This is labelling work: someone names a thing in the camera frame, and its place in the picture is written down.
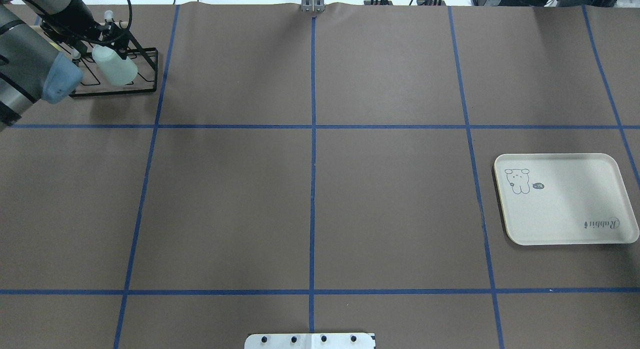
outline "power strip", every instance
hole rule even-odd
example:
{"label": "power strip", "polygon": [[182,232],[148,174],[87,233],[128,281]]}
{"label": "power strip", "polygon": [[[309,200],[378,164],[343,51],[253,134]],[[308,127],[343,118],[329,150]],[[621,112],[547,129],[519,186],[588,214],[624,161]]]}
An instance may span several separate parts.
{"label": "power strip", "polygon": [[[389,0],[389,4],[388,5],[393,5],[394,2]],[[377,5],[379,7],[384,7],[384,5],[380,5],[379,3],[376,3],[375,0],[373,3],[371,3],[371,0],[364,0],[364,5]]]}
{"label": "power strip", "polygon": [[[418,0],[417,3],[418,5],[423,5],[425,1],[424,0]],[[442,0],[439,4],[440,7],[446,7],[446,3],[444,2],[444,0]],[[438,7],[438,5],[425,5],[425,7]]]}

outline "metal post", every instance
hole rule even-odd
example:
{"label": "metal post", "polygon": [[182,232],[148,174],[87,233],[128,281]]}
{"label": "metal post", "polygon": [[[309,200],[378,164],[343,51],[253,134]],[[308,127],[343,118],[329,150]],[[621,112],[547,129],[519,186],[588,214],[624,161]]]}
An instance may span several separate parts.
{"label": "metal post", "polygon": [[325,11],[325,0],[302,0],[303,12],[321,13]]}
{"label": "metal post", "polygon": [[318,13],[322,13],[325,11],[325,0],[313,0],[313,9],[315,9],[316,12]]}
{"label": "metal post", "polygon": [[302,0],[303,12],[313,12],[313,10],[314,10],[314,0]]}

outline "white plastic bottle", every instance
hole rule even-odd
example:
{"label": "white plastic bottle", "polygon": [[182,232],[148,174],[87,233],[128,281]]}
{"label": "white plastic bottle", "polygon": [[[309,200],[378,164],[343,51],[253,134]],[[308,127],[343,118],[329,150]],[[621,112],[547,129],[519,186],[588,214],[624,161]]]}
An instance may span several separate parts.
{"label": "white plastic bottle", "polygon": [[127,85],[138,75],[138,67],[131,58],[126,57],[123,60],[112,48],[96,45],[91,56],[111,85]]}

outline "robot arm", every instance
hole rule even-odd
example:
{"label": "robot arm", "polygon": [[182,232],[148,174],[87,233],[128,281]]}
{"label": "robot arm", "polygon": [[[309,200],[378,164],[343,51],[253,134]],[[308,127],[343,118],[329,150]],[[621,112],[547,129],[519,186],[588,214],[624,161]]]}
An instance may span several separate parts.
{"label": "robot arm", "polygon": [[[131,5],[129,26],[123,29],[114,21],[96,22],[82,0],[23,1],[43,19],[41,28],[46,36],[81,56],[88,51],[84,42],[98,44],[103,52],[113,50],[122,59],[116,60],[117,66],[128,59],[130,40],[140,46],[129,32]],[[66,55],[0,5],[0,131],[16,123],[40,99],[58,103],[76,89],[82,77],[82,71]]]}

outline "cartoon dog drawing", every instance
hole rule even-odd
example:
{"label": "cartoon dog drawing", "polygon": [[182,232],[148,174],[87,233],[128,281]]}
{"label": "cartoon dog drawing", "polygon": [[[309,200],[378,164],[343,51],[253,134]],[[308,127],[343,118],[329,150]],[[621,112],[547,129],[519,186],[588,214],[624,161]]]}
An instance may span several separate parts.
{"label": "cartoon dog drawing", "polygon": [[529,169],[505,169],[504,172],[515,194],[529,193]]}

